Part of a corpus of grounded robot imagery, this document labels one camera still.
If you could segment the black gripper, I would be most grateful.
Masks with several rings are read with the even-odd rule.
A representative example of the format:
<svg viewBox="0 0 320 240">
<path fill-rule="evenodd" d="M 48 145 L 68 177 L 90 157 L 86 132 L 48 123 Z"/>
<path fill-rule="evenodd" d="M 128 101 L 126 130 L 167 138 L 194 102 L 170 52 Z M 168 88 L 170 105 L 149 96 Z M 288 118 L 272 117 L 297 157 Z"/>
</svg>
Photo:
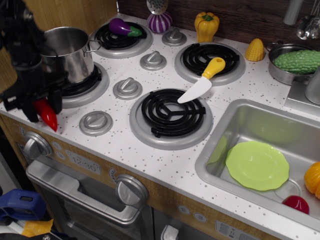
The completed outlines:
<svg viewBox="0 0 320 240">
<path fill-rule="evenodd" d="M 43 73 L 40 77 L 22 79 L 20 76 L 9 89 L 0 94 L 5 108 L 22 109 L 32 123 L 39 121 L 33 102 L 46 98 L 56 114 L 63 108 L 63 90 L 69 87 L 68 72 Z"/>
</svg>

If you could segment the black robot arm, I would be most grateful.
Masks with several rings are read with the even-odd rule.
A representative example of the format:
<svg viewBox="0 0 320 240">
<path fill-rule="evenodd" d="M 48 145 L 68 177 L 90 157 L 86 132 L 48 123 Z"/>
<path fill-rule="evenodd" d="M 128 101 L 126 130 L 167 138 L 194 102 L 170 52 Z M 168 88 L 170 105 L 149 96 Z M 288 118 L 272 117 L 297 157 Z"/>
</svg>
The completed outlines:
<svg viewBox="0 0 320 240">
<path fill-rule="evenodd" d="M 45 73 L 41 51 L 47 50 L 44 32 L 22 0 L 0 2 L 0 47 L 7 50 L 17 73 L 15 83 L 0 93 L 6 110 L 20 109 L 29 121 L 38 122 L 34 102 L 46 98 L 55 114 L 62 111 L 68 72 Z"/>
</svg>

